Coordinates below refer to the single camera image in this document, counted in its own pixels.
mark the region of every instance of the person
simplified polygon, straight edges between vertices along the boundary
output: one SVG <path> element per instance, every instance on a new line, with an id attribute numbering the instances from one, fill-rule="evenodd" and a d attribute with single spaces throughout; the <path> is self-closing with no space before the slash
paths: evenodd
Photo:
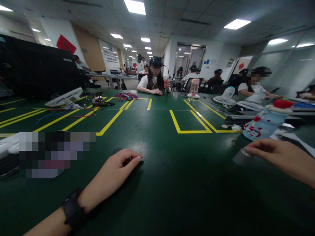
<path id="1" fill-rule="evenodd" d="M 184 87 L 186 86 L 186 84 L 187 84 L 189 78 L 199 78 L 199 79 L 200 79 L 200 75 L 197 75 L 197 74 L 196 74 L 196 70 L 197 70 L 197 66 L 193 65 L 193 66 L 190 67 L 190 73 L 187 74 L 187 75 L 181 80 L 182 83 L 185 83 L 185 84 L 184 84 Z"/>
<path id="2" fill-rule="evenodd" d="M 258 139 L 245 147 L 245 151 L 270 162 L 290 177 L 315 189 L 315 160 L 296 145 L 273 139 Z M 82 191 L 77 200 L 88 214 L 98 204 L 111 196 L 125 182 L 142 159 L 142 155 L 130 149 L 123 149 L 105 162 L 97 175 Z M 65 224 L 66 216 L 60 207 L 25 236 L 67 235 L 72 228 Z"/>
<path id="3" fill-rule="evenodd" d="M 149 72 L 149 65 L 145 65 L 144 70 L 140 71 L 139 74 L 148 74 L 148 72 Z"/>
<path id="4" fill-rule="evenodd" d="M 137 72 L 140 73 L 140 71 L 144 70 L 144 57 L 141 56 L 141 54 L 138 54 L 138 60 L 137 60 Z"/>
<path id="5" fill-rule="evenodd" d="M 308 88 L 309 90 L 305 93 L 301 93 L 299 97 L 308 100 L 315 100 L 315 84 L 310 85 Z"/>
<path id="6" fill-rule="evenodd" d="M 214 71 L 214 77 L 208 79 L 205 81 L 205 84 L 210 84 L 213 80 L 222 80 L 221 78 L 221 74 L 222 74 L 222 70 L 221 69 L 216 69 Z"/>
<path id="7" fill-rule="evenodd" d="M 233 87 L 238 87 L 241 83 L 246 82 L 246 80 L 248 79 L 247 73 L 248 69 L 242 69 L 239 73 L 240 75 L 234 78 L 234 80 L 230 82 L 230 85 Z"/>
<path id="8" fill-rule="evenodd" d="M 271 75 L 271 71 L 267 67 L 257 67 L 252 70 L 250 74 L 250 78 L 247 78 L 244 83 L 241 83 L 239 85 L 238 91 L 240 94 L 244 96 L 251 96 L 255 93 L 263 92 L 266 94 L 266 98 L 274 98 L 274 99 L 280 99 L 283 98 L 283 96 L 271 94 L 267 92 L 263 86 L 259 84 L 259 81 L 261 81 L 264 77 L 267 77 Z"/>
<path id="9" fill-rule="evenodd" d="M 162 58 L 152 57 L 149 62 L 149 72 L 141 78 L 137 90 L 151 94 L 163 95 L 162 91 L 171 92 L 171 83 L 162 76 Z"/>
<path id="10" fill-rule="evenodd" d="M 74 57 L 74 61 L 75 61 L 76 67 L 78 67 L 78 69 L 91 71 L 89 66 L 87 64 L 85 64 L 83 61 L 81 61 L 80 58 L 77 55 L 74 55 L 73 57 Z"/>
<path id="11" fill-rule="evenodd" d="M 179 67 L 174 75 L 174 79 L 181 79 L 183 77 L 183 67 Z"/>

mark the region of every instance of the white t-shirt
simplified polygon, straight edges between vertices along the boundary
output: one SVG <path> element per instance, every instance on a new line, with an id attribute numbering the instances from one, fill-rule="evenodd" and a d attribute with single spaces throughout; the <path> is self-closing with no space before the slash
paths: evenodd
<path id="1" fill-rule="evenodd" d="M 261 85 L 251 85 L 251 87 L 253 88 L 254 93 L 260 93 L 260 92 L 265 92 L 265 91 L 266 91 L 266 90 L 263 88 L 263 86 L 261 86 Z M 248 90 L 248 86 L 247 86 L 246 83 L 240 84 L 238 91 L 241 91 L 241 90 L 243 90 L 243 89 Z"/>
<path id="2" fill-rule="evenodd" d="M 140 71 L 144 70 L 144 62 L 141 61 L 140 63 L 137 62 L 137 72 L 140 73 Z"/>
<path id="3" fill-rule="evenodd" d="M 305 98 L 305 97 L 307 97 L 307 96 L 312 96 L 313 94 L 311 94 L 311 93 L 301 93 L 300 95 L 299 95 L 299 97 L 300 98 Z"/>
<path id="4" fill-rule="evenodd" d="M 184 84 L 184 87 L 186 86 L 186 84 L 187 84 L 189 78 L 200 78 L 200 75 L 197 75 L 195 72 L 190 73 L 190 74 L 187 74 L 187 75 L 183 78 L 184 83 L 185 83 L 185 84 Z"/>
<path id="5" fill-rule="evenodd" d="M 141 78 L 138 86 L 147 88 L 147 86 L 148 86 L 148 76 L 147 75 L 145 75 L 145 76 L 143 76 Z M 157 89 L 157 88 L 158 88 L 157 87 L 157 78 L 153 78 L 153 87 L 152 87 L 151 90 L 154 90 L 154 89 Z"/>
<path id="6" fill-rule="evenodd" d="M 75 63 L 76 64 L 76 67 L 78 67 L 78 69 L 83 69 L 82 66 L 84 67 L 87 67 L 87 68 L 90 68 L 87 64 L 85 64 L 83 61 L 80 62 L 80 64 L 78 63 Z"/>

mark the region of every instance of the computer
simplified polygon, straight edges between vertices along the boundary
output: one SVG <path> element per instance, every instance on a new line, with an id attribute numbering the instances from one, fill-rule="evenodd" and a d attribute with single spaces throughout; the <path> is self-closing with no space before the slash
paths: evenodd
<path id="1" fill-rule="evenodd" d="M 0 75 L 16 94 L 41 100 L 86 87 L 69 51 L 6 35 L 0 35 Z"/>

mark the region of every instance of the metal can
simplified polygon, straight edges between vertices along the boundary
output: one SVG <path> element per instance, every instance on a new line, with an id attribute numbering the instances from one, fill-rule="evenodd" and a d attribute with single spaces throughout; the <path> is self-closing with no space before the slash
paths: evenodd
<path id="1" fill-rule="evenodd" d="M 246 166 L 247 163 L 254 157 L 254 155 L 248 153 L 245 151 L 244 148 L 242 148 L 234 157 L 233 161 L 240 165 L 240 166 Z"/>

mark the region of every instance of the desk fan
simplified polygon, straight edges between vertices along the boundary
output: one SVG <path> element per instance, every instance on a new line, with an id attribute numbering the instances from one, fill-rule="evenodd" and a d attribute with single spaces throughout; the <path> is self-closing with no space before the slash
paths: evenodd
<path id="1" fill-rule="evenodd" d="M 266 94 L 263 92 L 255 93 L 248 97 L 245 101 L 237 102 L 237 105 L 253 111 L 261 111 L 264 107 L 260 105 L 265 99 Z"/>
<path id="2" fill-rule="evenodd" d="M 80 95 L 82 93 L 82 88 L 76 88 L 70 92 L 65 93 L 45 104 L 48 107 L 57 107 L 61 105 L 69 105 L 80 99 Z"/>
<path id="3" fill-rule="evenodd" d="M 226 90 L 224 90 L 224 93 L 222 94 L 222 96 L 214 97 L 213 100 L 218 103 L 226 104 L 229 106 L 235 106 L 236 101 L 232 99 L 234 93 L 235 93 L 235 88 L 230 86 L 226 88 Z"/>

